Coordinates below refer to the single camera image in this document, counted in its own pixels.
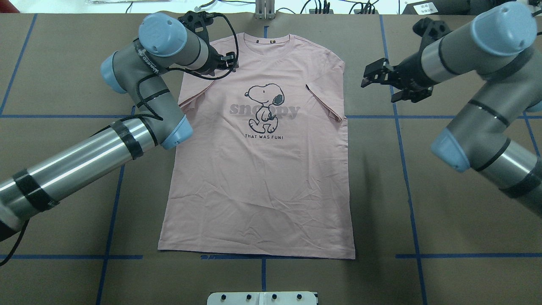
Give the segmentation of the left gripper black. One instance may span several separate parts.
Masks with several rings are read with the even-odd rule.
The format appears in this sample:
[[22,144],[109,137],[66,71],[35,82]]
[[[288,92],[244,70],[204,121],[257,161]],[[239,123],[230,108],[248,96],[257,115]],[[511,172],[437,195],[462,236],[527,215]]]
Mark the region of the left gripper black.
[[214,72],[215,70],[226,71],[235,69],[236,67],[236,52],[227,52],[225,55],[219,54],[213,47],[209,47],[208,59],[206,61],[206,72]]

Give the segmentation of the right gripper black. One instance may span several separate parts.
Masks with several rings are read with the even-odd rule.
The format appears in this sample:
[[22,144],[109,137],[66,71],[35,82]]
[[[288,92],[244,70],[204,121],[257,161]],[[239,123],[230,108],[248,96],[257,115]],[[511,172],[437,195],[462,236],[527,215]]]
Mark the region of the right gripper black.
[[423,70],[420,55],[411,55],[400,64],[391,66],[389,60],[379,59],[365,67],[361,88],[378,83],[399,89],[391,103],[401,100],[417,103],[432,96],[434,81]]

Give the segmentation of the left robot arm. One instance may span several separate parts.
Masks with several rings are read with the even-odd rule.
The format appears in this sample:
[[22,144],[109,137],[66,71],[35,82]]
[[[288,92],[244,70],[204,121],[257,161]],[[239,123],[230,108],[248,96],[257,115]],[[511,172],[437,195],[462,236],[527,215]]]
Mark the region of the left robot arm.
[[170,71],[215,80],[238,67],[238,53],[219,54],[209,41],[207,26],[218,12],[189,11],[173,18],[147,15],[138,36],[101,64],[103,80],[117,93],[128,94],[138,110],[107,125],[84,141],[1,183],[1,240],[22,233],[31,217],[153,147],[172,149],[192,136],[188,118],[163,81]]

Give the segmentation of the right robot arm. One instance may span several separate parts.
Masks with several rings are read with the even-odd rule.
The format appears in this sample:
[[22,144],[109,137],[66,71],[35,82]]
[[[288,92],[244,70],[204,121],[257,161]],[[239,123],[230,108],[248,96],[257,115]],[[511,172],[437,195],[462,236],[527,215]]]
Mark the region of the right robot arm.
[[542,212],[542,162],[504,131],[523,112],[541,110],[541,52],[534,47],[536,15],[505,2],[455,29],[429,17],[413,32],[418,52],[391,66],[381,58],[365,68],[361,87],[393,86],[391,102],[420,102],[437,84],[475,71],[485,82],[431,145],[458,172],[473,169],[537,216]]

